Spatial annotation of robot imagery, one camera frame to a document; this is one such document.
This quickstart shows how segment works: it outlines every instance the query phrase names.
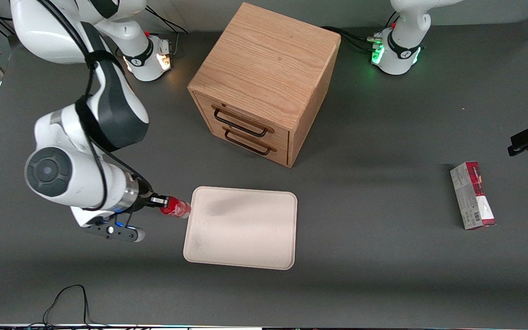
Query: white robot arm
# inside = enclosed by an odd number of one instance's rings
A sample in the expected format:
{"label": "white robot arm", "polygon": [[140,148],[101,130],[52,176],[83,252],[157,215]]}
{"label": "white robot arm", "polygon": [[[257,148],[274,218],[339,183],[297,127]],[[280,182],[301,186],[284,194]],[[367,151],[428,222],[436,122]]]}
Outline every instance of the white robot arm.
{"label": "white robot arm", "polygon": [[[119,161],[110,153],[140,142],[149,119],[97,29],[79,21],[83,9],[72,0],[11,4],[17,35],[28,50],[53,62],[86,62],[92,70],[84,96],[36,122],[36,150],[25,166],[28,186],[47,200],[71,206],[80,227],[107,238],[142,240],[144,232],[128,225],[129,218],[117,221],[117,214],[131,215],[144,206],[188,216],[187,203],[154,193],[130,167],[126,171],[103,160],[105,153]],[[94,76],[100,88],[89,96]]]}
{"label": "white robot arm", "polygon": [[[128,70],[138,80],[153,81],[171,68],[168,40],[146,35],[131,19],[144,10],[146,0],[117,4],[113,0],[53,0],[52,4],[68,12],[73,21],[90,23],[109,36],[123,52]],[[67,36],[61,38],[61,25],[45,8],[38,9],[37,1],[12,0],[11,6],[13,25],[21,30],[18,36],[28,50],[54,63],[83,62],[73,40]]]}
{"label": "white robot arm", "polygon": [[402,75],[417,62],[421,41],[431,27],[432,8],[450,6],[463,0],[390,0],[400,15],[394,28],[374,34],[377,40],[372,63],[389,75]]}

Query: wooden box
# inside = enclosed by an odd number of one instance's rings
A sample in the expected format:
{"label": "wooden box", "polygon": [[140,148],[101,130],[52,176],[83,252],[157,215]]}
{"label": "wooden box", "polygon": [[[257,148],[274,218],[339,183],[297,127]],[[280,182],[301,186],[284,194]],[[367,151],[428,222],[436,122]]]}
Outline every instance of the wooden box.
{"label": "wooden box", "polygon": [[339,44],[337,33],[243,3],[188,89],[215,136],[292,167]]}

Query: cardboard box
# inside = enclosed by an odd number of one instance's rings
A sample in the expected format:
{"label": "cardboard box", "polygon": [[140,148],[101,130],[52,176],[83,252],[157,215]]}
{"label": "cardboard box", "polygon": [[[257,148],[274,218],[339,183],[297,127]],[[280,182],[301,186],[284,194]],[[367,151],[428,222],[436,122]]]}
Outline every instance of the cardboard box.
{"label": "cardboard box", "polygon": [[467,161],[451,170],[457,204],[462,212],[463,227],[466,230],[494,226],[496,221],[484,190],[477,161]]}

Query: metal handle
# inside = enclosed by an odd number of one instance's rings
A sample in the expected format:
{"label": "metal handle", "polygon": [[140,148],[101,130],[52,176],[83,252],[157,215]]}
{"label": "metal handle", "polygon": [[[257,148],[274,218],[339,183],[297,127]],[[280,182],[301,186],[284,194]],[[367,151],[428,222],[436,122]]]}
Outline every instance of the metal handle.
{"label": "metal handle", "polygon": [[247,134],[251,134],[251,135],[254,135],[255,137],[257,138],[261,138],[262,136],[264,136],[264,134],[266,134],[266,132],[268,132],[268,129],[266,127],[264,127],[264,129],[262,130],[262,133],[256,133],[252,130],[249,130],[247,128],[244,128],[240,125],[237,125],[237,124],[234,124],[232,123],[231,121],[227,121],[226,119],[223,119],[222,117],[218,117],[218,113],[220,113],[221,111],[218,109],[218,108],[215,108],[215,112],[213,113],[215,119],[217,119],[218,121],[221,121],[222,123],[225,123],[231,127],[234,127],[234,128],[237,128],[239,130],[241,130],[242,132],[246,132]]}
{"label": "metal handle", "polygon": [[225,130],[225,139],[226,140],[228,140],[231,143],[237,144],[240,147],[244,147],[244,148],[250,150],[251,152],[255,152],[255,153],[259,154],[260,156],[266,156],[267,154],[270,153],[270,150],[272,150],[272,148],[267,147],[266,148],[266,152],[261,152],[260,150],[252,148],[251,146],[248,146],[247,144],[243,144],[240,141],[233,140],[231,137],[228,136],[228,134],[229,134],[229,130]]}

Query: gray work surface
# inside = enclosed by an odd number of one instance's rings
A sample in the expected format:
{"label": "gray work surface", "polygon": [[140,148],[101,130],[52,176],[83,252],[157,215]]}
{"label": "gray work surface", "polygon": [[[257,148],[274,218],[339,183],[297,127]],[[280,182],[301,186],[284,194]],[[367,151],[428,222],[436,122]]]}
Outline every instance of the gray work surface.
{"label": "gray work surface", "polygon": [[[183,200],[199,186],[295,193],[295,265],[188,263],[185,220],[143,209],[132,224],[145,240],[114,242],[36,196],[23,179],[33,124],[74,102],[87,71],[17,46],[0,90],[0,323],[37,322],[80,283],[112,324],[528,329],[528,152],[506,150],[528,127],[528,21],[434,27],[400,77],[343,42],[293,169],[209,133],[186,86],[217,38],[183,35],[158,81],[128,75],[151,125],[115,154]],[[470,160],[496,227],[463,229],[449,169]],[[50,321],[81,313],[72,290]]]}

